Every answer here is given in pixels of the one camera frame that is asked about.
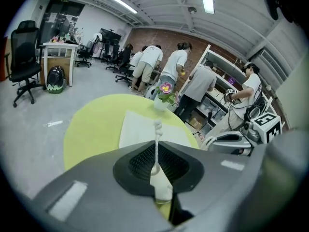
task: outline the flower vase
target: flower vase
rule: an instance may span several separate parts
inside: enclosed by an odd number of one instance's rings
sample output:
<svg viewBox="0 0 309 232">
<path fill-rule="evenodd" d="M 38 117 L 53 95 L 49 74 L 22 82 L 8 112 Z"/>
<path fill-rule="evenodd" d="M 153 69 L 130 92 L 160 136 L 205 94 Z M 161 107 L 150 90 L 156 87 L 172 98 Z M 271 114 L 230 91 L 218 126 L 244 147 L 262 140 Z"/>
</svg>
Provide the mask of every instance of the flower vase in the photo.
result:
<svg viewBox="0 0 309 232">
<path fill-rule="evenodd" d="M 168 102 L 162 102 L 161 99 L 158 98 L 158 96 L 154 99 L 154 108 L 159 111 L 165 111 L 167 107 L 169 106 Z"/>
</svg>

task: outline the white t-shirt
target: white t-shirt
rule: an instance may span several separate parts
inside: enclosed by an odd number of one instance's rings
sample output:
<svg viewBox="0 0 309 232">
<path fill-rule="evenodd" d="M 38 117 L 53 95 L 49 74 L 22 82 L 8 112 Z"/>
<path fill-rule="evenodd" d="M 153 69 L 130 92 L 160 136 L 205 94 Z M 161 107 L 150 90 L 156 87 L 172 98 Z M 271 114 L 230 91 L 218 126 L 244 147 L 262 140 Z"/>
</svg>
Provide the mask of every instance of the white t-shirt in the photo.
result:
<svg viewBox="0 0 309 232">
<path fill-rule="evenodd" d="M 133 58 L 132 58 L 131 61 L 130 61 L 130 64 L 131 64 L 131 65 L 134 65 L 134 66 L 130 66 L 130 68 L 129 68 L 130 71 L 135 70 L 135 68 L 136 68 L 137 64 L 139 63 L 140 58 L 141 58 L 142 56 L 143 56 L 143 53 L 142 53 L 142 52 L 137 52 L 137 53 L 133 56 Z"/>
<path fill-rule="evenodd" d="M 155 67 L 156 62 L 162 61 L 163 52 L 160 48 L 151 45 L 143 51 L 143 56 L 140 58 L 140 61 L 146 62 L 151 65 L 152 68 Z"/>
<path fill-rule="evenodd" d="M 170 78 L 172 78 L 174 81 L 177 81 L 178 78 L 178 72 L 176 70 L 177 65 L 184 66 L 188 58 L 188 54 L 184 50 L 178 50 L 173 52 L 168 62 L 166 63 L 161 76 L 167 75 Z"/>
<path fill-rule="evenodd" d="M 234 112 L 243 120 L 245 120 L 245 114 L 246 114 L 247 108 L 253 105 L 253 103 L 258 99 L 261 93 L 262 87 L 260 87 L 260 85 L 261 85 L 261 80 L 257 74 L 252 74 L 248 78 L 248 80 L 245 81 L 242 85 L 243 89 L 248 88 L 248 87 L 251 87 L 253 89 L 253 95 L 251 95 L 250 97 L 241 99 L 241 103 L 234 105 L 234 107 L 236 108 L 239 108 L 239 107 L 242 107 L 242 108 L 236 109 L 232 107 Z"/>
</svg>

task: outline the khaki shorts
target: khaki shorts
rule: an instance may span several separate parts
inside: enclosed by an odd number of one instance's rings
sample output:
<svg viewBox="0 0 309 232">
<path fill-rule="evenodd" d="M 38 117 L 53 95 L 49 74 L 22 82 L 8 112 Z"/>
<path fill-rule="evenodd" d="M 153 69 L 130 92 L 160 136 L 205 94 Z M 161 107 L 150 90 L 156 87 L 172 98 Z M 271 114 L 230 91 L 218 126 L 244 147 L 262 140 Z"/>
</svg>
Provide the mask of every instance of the khaki shorts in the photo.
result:
<svg viewBox="0 0 309 232">
<path fill-rule="evenodd" d="M 135 78 L 139 78 L 141 76 L 141 81 L 144 83 L 148 83 L 152 72 L 153 68 L 150 64 L 143 61 L 139 61 L 138 65 L 136 66 L 133 72 L 133 76 Z"/>
</svg>

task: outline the office chair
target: office chair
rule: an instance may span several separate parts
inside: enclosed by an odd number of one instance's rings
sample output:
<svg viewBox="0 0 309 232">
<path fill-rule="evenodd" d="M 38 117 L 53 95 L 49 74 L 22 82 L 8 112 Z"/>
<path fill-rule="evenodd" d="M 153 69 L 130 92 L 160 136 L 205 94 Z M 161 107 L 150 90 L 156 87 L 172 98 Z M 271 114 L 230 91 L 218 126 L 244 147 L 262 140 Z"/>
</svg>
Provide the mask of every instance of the office chair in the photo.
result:
<svg viewBox="0 0 309 232">
<path fill-rule="evenodd" d="M 90 58 L 93 55 L 93 47 L 96 42 L 89 41 L 87 43 L 87 46 L 82 45 L 82 49 L 79 51 L 78 55 L 83 58 L 83 60 L 75 61 L 77 63 L 77 66 L 80 64 L 86 64 L 88 68 L 90 67 L 91 63 L 86 61 L 87 58 Z"/>
<path fill-rule="evenodd" d="M 120 81 L 120 80 L 125 80 L 125 81 L 128 83 L 127 86 L 129 87 L 129 86 L 130 86 L 130 83 L 132 82 L 132 80 L 129 79 L 128 76 L 131 76 L 132 73 L 133 73 L 133 71 L 129 70 L 129 68 L 130 68 L 131 66 L 134 66 L 134 65 L 129 64 L 129 63 L 124 63 L 123 66 L 120 66 L 120 69 L 125 68 L 125 69 L 123 70 L 123 73 L 124 73 L 125 75 L 124 75 L 124 76 L 123 76 L 123 75 L 116 75 L 115 78 L 117 78 L 117 77 L 119 77 L 119 78 L 118 78 L 117 80 L 115 80 L 115 82 L 118 83 L 118 81 Z"/>
<path fill-rule="evenodd" d="M 116 65 L 119 63 L 118 58 L 118 51 L 119 51 L 119 40 L 114 40 L 114 47 L 112 49 L 112 58 L 110 60 L 110 63 L 114 64 L 114 66 L 106 67 L 105 69 L 113 69 L 113 73 L 115 73 L 115 70 L 117 70 Z"/>
<path fill-rule="evenodd" d="M 16 101 L 28 91 L 31 96 L 31 104 L 34 104 L 34 98 L 30 89 L 34 87 L 43 87 L 45 85 L 37 84 L 36 81 L 30 82 L 29 79 L 41 71 L 42 47 L 40 50 L 39 63 L 35 56 L 35 43 L 39 37 L 39 29 L 35 27 L 34 21 L 22 21 L 18 28 L 11 34 L 11 48 L 12 48 L 12 63 L 11 74 L 9 80 L 13 83 L 25 81 L 26 85 L 17 89 L 17 97 L 13 102 L 13 107 L 17 107 Z M 6 69 L 9 71 L 8 55 L 5 56 Z"/>
<path fill-rule="evenodd" d="M 109 52 L 110 52 L 110 41 L 106 41 L 104 46 L 104 54 L 102 56 L 101 62 L 109 62 Z"/>
</svg>

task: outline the gray t-shirt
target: gray t-shirt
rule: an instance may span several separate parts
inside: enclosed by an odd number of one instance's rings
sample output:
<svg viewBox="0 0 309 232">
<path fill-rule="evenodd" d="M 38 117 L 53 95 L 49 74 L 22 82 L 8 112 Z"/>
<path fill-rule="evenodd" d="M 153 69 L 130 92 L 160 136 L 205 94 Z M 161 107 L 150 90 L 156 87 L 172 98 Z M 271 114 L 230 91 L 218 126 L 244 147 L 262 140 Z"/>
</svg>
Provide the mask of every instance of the gray t-shirt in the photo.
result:
<svg viewBox="0 0 309 232">
<path fill-rule="evenodd" d="M 210 67 L 197 67 L 191 76 L 191 82 L 184 94 L 197 102 L 201 102 L 207 89 L 216 85 L 217 77 Z"/>
</svg>

